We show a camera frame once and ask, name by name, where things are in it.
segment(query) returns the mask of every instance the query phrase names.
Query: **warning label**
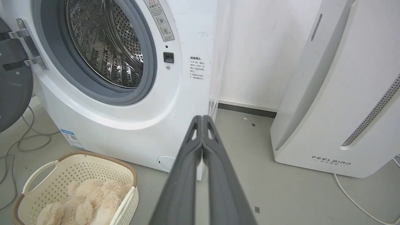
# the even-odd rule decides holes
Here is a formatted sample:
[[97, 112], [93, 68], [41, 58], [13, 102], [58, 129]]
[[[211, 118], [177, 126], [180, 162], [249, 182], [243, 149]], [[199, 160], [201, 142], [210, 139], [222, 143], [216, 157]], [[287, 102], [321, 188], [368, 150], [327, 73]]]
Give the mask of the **warning label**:
[[195, 80], [204, 80], [206, 64], [200, 57], [190, 57], [190, 73], [189, 76]]
[[147, 4], [153, 19], [158, 26], [162, 39], [164, 41], [175, 40], [170, 24], [158, 0], [144, 0], [144, 2]]

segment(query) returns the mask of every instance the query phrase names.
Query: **front-loading washing machine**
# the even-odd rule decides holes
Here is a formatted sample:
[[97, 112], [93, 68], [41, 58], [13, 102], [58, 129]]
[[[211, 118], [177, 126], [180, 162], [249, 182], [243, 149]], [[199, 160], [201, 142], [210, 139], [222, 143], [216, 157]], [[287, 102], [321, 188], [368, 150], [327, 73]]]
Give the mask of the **front-loading washing machine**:
[[33, 86], [72, 146], [169, 171], [193, 116], [215, 119], [229, 0], [0, 0], [0, 15], [3, 129]]

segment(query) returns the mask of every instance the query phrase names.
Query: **stuffed toy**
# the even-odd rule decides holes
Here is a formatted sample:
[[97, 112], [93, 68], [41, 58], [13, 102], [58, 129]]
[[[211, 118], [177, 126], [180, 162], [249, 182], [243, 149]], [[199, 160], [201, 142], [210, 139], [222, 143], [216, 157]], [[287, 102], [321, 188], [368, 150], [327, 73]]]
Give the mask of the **stuffed toy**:
[[109, 225], [132, 185], [115, 180], [90, 179], [68, 185], [69, 200], [47, 205], [37, 225]]

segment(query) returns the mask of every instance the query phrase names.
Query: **power cord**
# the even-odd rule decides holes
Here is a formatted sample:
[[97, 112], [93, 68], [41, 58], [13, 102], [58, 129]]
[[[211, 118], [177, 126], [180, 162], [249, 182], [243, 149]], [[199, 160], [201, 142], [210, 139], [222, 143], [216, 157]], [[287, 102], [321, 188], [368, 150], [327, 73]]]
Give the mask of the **power cord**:
[[[396, 163], [396, 165], [400, 168], [400, 164], [394, 159], [392, 158], [392, 160]], [[343, 191], [343, 193], [350, 199], [350, 201], [352, 203], [354, 203], [361, 211], [363, 211], [365, 214], [367, 214], [369, 217], [371, 217], [372, 219], [374, 219], [376, 222], [381, 223], [383, 225], [396, 225], [400, 222], [400, 217], [394, 222], [394, 223], [385, 223], [380, 221], [379, 219], [373, 217], [371, 214], [369, 214], [367, 211], [365, 211], [363, 208], [361, 208], [361, 206], [359, 206], [349, 195], [348, 193], [343, 189], [342, 185], [340, 184], [339, 180], [338, 180], [338, 176], [336, 176], [336, 174], [333, 174], [335, 176], [336, 182], [339, 185], [339, 188]]]
[[[8, 149], [7, 153], [6, 153], [4, 156], [0, 157], [0, 159], [5, 158], [5, 160], [6, 160], [6, 163], [5, 163], [5, 168], [6, 168], [6, 169], [5, 169], [5, 173], [4, 173], [3, 177], [2, 177], [1, 180], [0, 180], [0, 185], [3, 183], [3, 181], [5, 180], [5, 178], [6, 178], [6, 176], [7, 176], [7, 173], [8, 173], [7, 159], [8, 159], [8, 157], [10, 156], [10, 157], [12, 157], [12, 161], [11, 161], [11, 179], [12, 179], [12, 184], [13, 184], [13, 186], [14, 186], [14, 197], [13, 197], [12, 200], [11, 200], [9, 203], [7, 203], [4, 207], [0, 208], [0, 211], [2, 211], [3, 209], [7, 208], [8, 206], [10, 206], [10, 205], [15, 201], [15, 199], [17, 198], [17, 193], [18, 193], [18, 191], [17, 191], [17, 185], [16, 185], [15, 178], [14, 178], [14, 161], [15, 161], [15, 154], [10, 154], [10, 151], [12, 150], [12, 148], [13, 148], [15, 145], [17, 145], [17, 149], [18, 149], [18, 151], [20, 151], [20, 152], [30, 152], [30, 151], [34, 151], [34, 150], [39, 150], [39, 149], [45, 147], [46, 145], [48, 145], [48, 144], [50, 143], [50, 141], [51, 141], [51, 136], [52, 136], [52, 135], [55, 135], [55, 134], [57, 134], [57, 133], [60, 132], [60, 131], [57, 131], [57, 132], [54, 132], [54, 133], [51, 133], [51, 134], [45, 134], [45, 133], [42, 133], [42, 132], [39, 132], [39, 131], [33, 129], [32, 126], [33, 126], [33, 123], [35, 122], [35, 114], [33, 113], [33, 110], [32, 110], [32, 108], [31, 108], [30, 106], [28, 106], [28, 108], [29, 108], [29, 110], [30, 110], [31, 113], [32, 113], [32, 122], [31, 122], [31, 124], [29, 124], [29, 123], [25, 120], [24, 116], [21, 116], [22, 119], [24, 120], [25, 124], [29, 127], [28, 130], [24, 133], [24, 135], [21, 136], [21, 139], [19, 139], [17, 142], [15, 142], [14, 144], [11, 145], [11, 147]], [[36, 134], [35, 134], [35, 135], [32, 135], [32, 136], [29, 136], [29, 137], [25, 137], [25, 135], [26, 135], [30, 130], [36, 132]], [[46, 142], [44, 145], [39, 146], [39, 147], [34, 148], [34, 149], [22, 149], [22, 148], [20, 147], [20, 144], [21, 144], [21, 142], [22, 142], [23, 140], [30, 139], [30, 138], [33, 138], [33, 137], [38, 137], [38, 136], [46, 136], [46, 137], [49, 138], [49, 140], [48, 140], [48, 142]]]

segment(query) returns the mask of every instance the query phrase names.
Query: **white wall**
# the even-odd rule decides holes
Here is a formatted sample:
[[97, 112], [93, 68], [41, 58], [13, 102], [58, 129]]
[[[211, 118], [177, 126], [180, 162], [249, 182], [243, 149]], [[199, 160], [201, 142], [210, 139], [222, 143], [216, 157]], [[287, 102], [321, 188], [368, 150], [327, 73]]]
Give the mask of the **white wall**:
[[220, 103], [277, 111], [322, 0], [232, 0]]

